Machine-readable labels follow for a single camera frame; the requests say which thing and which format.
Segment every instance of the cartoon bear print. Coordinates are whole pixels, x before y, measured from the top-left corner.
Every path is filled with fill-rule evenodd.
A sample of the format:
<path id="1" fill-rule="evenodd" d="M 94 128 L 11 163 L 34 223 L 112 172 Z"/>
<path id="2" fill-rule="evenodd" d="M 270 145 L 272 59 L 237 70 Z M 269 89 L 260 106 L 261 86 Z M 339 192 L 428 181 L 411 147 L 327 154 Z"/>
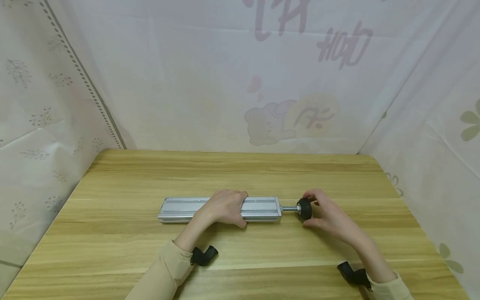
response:
<path id="1" fill-rule="evenodd" d="M 268 103 L 263 108 L 252 108 L 245 113 L 248 123 L 250 143 L 254 146 L 272 145 L 280 140 L 293 139 L 295 130 L 284 130 L 284 120 L 295 100 L 283 101 L 279 104 Z"/>

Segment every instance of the pink lettering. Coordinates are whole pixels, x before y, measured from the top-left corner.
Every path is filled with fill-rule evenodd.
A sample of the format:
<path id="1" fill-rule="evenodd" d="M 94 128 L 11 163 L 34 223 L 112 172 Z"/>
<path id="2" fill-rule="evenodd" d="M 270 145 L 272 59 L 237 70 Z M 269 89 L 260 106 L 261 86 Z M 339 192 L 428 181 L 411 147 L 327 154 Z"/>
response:
<path id="1" fill-rule="evenodd" d="M 357 65 L 365 54 L 365 50 L 367 49 L 370 39 L 373 36 L 373 30 L 369 28 L 361 28 L 361 25 L 362 22 L 358 21 L 357 26 L 353 30 L 353 34 L 350 37 L 345 31 L 342 33 L 337 31 L 332 38 L 333 28 L 328 29 L 325 40 L 317 43 L 317 47 L 320 49 L 318 62 L 329 59 L 335 61 L 339 58 L 342 58 L 338 68 L 339 70 L 341 70 L 344 65 Z M 365 43 L 363 44 L 357 58 L 352 61 L 353 53 L 355 52 L 355 48 L 357 47 L 361 35 L 366 35 L 367 39 L 365 40 Z M 340 42 L 342 42 L 342 46 L 340 49 L 338 49 Z"/>
<path id="2" fill-rule="evenodd" d="M 330 111 L 330 108 L 325 108 L 324 110 L 322 110 L 321 113 L 325 114 L 327 112 Z M 307 116 L 305 115 L 305 113 L 307 112 L 311 112 L 312 115 L 310 116 Z M 314 107 L 310 107 L 310 108 L 305 108 L 304 110 L 301 111 L 301 113 L 298 115 L 297 119 L 295 120 L 295 122 L 293 123 L 293 127 L 297 126 L 297 124 L 299 123 L 301 117 L 303 117 L 303 115 L 305 115 L 305 117 L 310 121 L 308 122 L 307 126 L 305 127 L 306 129 L 309 129 L 314 123 L 315 124 L 315 128 L 317 129 L 321 129 L 323 127 L 323 125 L 320 123 L 322 121 L 328 121 L 330 120 L 331 118 L 334 117 L 334 113 L 331 114 L 330 116 L 328 117 L 319 117 L 318 114 L 320 113 L 320 109 L 319 108 L 314 108 Z"/>
<path id="3" fill-rule="evenodd" d="M 242 1 L 246 7 L 253 7 L 253 0 Z M 308 4 L 310 3 L 310 1 L 311 0 L 299 0 L 298 6 L 292 10 L 290 10 L 292 0 L 274 0 L 272 2 L 272 5 L 270 6 L 271 9 L 274 9 L 281 2 L 283 2 L 283 13 L 278 18 L 278 22 L 280 23 L 280 27 L 278 29 L 279 36 L 283 35 L 287 22 L 294 19 L 298 15 L 300 15 L 299 33 L 302 34 L 303 32 L 305 32 L 305 26 L 307 25 Z M 257 11 L 255 15 L 255 38 L 260 42 L 265 41 L 271 35 L 270 31 L 263 32 L 264 13 L 265 0 L 257 0 Z"/>

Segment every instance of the sleeve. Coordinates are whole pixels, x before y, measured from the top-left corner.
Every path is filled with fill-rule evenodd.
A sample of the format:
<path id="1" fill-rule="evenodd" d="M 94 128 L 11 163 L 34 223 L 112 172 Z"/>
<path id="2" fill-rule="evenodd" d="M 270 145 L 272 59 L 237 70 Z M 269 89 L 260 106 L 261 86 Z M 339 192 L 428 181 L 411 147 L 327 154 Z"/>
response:
<path id="1" fill-rule="evenodd" d="M 396 279 L 376 283 L 367 274 L 367 278 L 372 284 L 372 290 L 365 289 L 368 298 L 371 300 L 414 300 L 410 291 L 398 273 L 395 273 Z"/>
<path id="2" fill-rule="evenodd" d="M 169 241 L 126 300 L 171 300 L 193 269 L 192 253 Z"/>

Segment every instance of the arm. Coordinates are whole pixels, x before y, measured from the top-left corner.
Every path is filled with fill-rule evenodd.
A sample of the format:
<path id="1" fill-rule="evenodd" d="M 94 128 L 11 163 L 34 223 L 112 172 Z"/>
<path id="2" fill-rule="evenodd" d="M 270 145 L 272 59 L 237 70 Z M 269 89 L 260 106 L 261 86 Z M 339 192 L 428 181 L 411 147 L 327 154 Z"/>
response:
<path id="1" fill-rule="evenodd" d="M 314 216 L 303 224 L 320 228 L 333 237 L 350 245 L 359 255 L 372 290 L 367 291 L 372 300 L 412 300 L 408 288 L 382 256 L 375 241 L 363 231 L 341 208 L 321 189 L 306 191 L 303 198 L 312 202 Z"/>
<path id="2" fill-rule="evenodd" d="M 247 222 L 240 214 L 247 192 L 217 191 L 199 209 L 173 242 L 168 242 L 159 257 L 133 287 L 126 300 L 171 300 L 193 269 L 192 251 L 201 234 L 213 223 L 235 224 L 240 228 Z"/>

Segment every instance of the black rubber wheel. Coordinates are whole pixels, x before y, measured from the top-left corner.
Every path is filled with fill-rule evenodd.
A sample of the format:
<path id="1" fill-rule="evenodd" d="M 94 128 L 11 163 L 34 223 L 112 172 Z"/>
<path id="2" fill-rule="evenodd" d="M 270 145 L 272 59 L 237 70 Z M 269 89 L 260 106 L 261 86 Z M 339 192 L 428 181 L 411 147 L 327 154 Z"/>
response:
<path id="1" fill-rule="evenodd" d="M 304 220 L 308 220 L 312 217 L 312 205 L 310 204 L 310 200 L 301 198 L 297 205 L 300 205 L 300 217 Z"/>

